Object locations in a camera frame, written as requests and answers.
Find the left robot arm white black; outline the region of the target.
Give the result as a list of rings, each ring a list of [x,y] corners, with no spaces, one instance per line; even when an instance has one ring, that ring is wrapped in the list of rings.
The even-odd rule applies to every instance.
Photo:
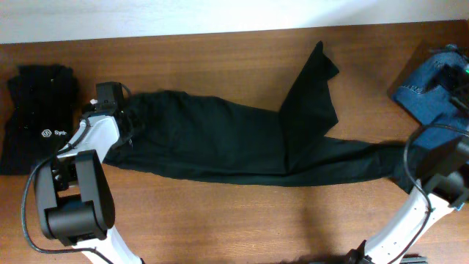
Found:
[[[84,254],[92,263],[142,263],[115,226],[115,206],[102,162],[131,128],[123,103],[94,101],[70,141],[41,162],[34,186],[40,228],[58,240],[60,253]]]

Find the black pants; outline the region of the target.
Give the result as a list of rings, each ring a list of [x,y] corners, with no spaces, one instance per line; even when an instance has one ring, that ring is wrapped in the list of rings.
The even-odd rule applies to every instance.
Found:
[[[328,136],[338,122],[328,88],[337,73],[317,43],[278,111],[170,90],[133,95],[125,113],[134,133],[104,161],[174,179],[238,185],[327,186],[387,178],[410,192],[403,144]]]

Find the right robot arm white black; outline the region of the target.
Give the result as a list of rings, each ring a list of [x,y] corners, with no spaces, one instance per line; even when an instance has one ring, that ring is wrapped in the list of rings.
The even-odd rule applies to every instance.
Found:
[[[408,198],[378,233],[350,250],[345,263],[406,262],[408,249],[468,200],[468,55],[431,48],[391,99],[420,123],[399,157]]]

